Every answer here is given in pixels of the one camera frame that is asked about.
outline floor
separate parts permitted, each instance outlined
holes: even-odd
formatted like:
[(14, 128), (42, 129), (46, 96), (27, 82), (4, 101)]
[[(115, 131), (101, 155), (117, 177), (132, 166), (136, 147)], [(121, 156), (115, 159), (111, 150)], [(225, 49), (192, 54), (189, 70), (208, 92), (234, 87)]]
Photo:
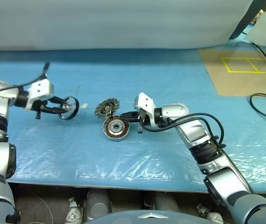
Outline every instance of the floor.
[[(87, 189), (72, 187), (52, 187), (28, 184), (11, 184), (16, 207), (21, 212), (21, 223), (43, 222), (51, 224), (51, 216), (47, 203), (54, 218), (54, 224), (63, 224), (68, 213), (68, 199), (75, 196), (79, 200), (86, 198)], [(110, 190), (113, 212), (122, 210), (139, 210), (141, 208), (140, 191)], [(233, 224), (229, 212), (224, 208), (216, 208), (208, 194), (201, 193), (173, 193), (182, 213), (199, 216), (196, 206), (203, 203), (219, 212), (225, 223)]]

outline cardboard sheet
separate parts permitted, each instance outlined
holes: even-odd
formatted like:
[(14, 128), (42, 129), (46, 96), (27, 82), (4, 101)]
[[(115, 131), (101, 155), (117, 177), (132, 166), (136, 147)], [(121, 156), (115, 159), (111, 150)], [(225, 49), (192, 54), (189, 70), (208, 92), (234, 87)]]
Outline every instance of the cardboard sheet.
[(266, 93), (266, 62), (257, 51), (200, 49), (220, 96)]

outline table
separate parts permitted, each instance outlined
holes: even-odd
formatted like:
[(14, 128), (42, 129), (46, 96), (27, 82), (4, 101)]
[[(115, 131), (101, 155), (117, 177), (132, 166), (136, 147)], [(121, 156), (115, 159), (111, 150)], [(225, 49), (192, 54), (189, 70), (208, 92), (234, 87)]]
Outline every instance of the table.
[[(250, 49), (231, 40), (219, 48)], [(17, 147), (17, 170), (10, 182), (46, 185), (206, 191), (188, 149), (175, 130), (137, 133), (109, 141), (104, 120), (94, 116), (97, 104), (110, 97), (120, 100), (117, 113), (133, 111), (134, 98), (145, 92), (156, 106), (183, 103), (191, 112), (215, 115), (225, 128), (226, 151), (253, 189), (266, 192), (266, 119), (247, 97), (220, 97), (198, 50), (72, 50), (0, 52), (0, 80), (20, 84), (34, 79), (45, 61), (55, 95), (79, 99), (77, 116), (63, 121), (56, 115), (11, 108), (9, 141)], [(266, 99), (255, 99), (266, 112)], [(210, 122), (214, 133), (218, 127)]]

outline blue plastic sheet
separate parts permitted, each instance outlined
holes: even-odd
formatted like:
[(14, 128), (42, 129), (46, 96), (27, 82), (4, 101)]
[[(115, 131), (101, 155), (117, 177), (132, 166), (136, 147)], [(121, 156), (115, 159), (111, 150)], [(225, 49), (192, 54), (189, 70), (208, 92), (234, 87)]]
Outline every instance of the blue plastic sheet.
[[(145, 92), (156, 106), (182, 103), (190, 112), (215, 115), (225, 128), (226, 151), (253, 189), (266, 192), (266, 119), (245, 97), (220, 97), (197, 50), (82, 50), (0, 52), (0, 80), (19, 84), (40, 74), (55, 95), (72, 95), (81, 108), (70, 121), (11, 108), (9, 141), (17, 147), (12, 182), (82, 187), (206, 191), (188, 149), (175, 130), (137, 133), (132, 124), (121, 142), (108, 140), (94, 109), (103, 99), (120, 100), (117, 114), (133, 111)], [(266, 111), (266, 99), (255, 99)], [(214, 133), (219, 129), (210, 121)]]

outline blue table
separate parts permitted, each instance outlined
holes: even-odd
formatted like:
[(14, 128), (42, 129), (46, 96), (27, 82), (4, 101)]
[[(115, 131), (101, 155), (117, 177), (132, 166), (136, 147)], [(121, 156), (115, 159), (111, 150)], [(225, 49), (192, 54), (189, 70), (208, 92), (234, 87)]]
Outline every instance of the blue table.
[[(220, 48), (254, 48), (233, 40)], [(103, 99), (120, 99), (118, 114), (133, 111), (145, 92), (156, 106), (186, 104), (191, 112), (215, 115), (225, 128), (226, 151), (257, 192), (266, 192), (266, 119), (246, 97), (220, 97), (198, 50), (72, 50), (0, 52), (0, 80), (20, 84), (34, 79), (45, 61), (55, 95), (72, 95), (81, 105), (74, 120), (11, 108), (9, 140), (17, 147), (11, 182), (81, 187), (206, 191), (190, 152), (175, 130), (137, 133), (132, 124), (122, 142), (109, 141), (104, 120), (94, 116)], [(266, 111), (266, 99), (257, 98)], [(212, 123), (214, 133), (219, 134)]]

